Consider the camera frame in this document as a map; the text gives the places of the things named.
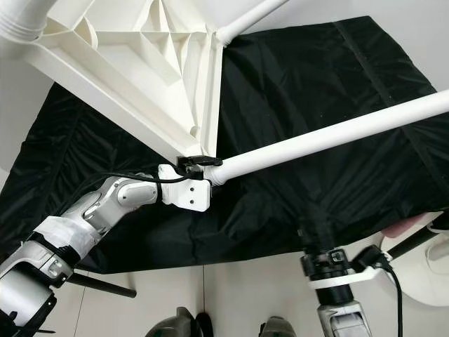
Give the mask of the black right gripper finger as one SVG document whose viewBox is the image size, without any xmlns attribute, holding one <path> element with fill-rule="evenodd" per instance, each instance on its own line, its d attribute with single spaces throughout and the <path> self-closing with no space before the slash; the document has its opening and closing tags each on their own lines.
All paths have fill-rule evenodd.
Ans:
<svg viewBox="0 0 449 337">
<path fill-rule="evenodd" d="M 317 253 L 319 250 L 316 238 L 316 221 L 309 216 L 298 218 L 298 237 L 304 253 Z"/>
<path fill-rule="evenodd" d="M 330 251 L 340 246 L 339 228 L 327 211 L 321 209 L 321 250 Z"/>
</svg>

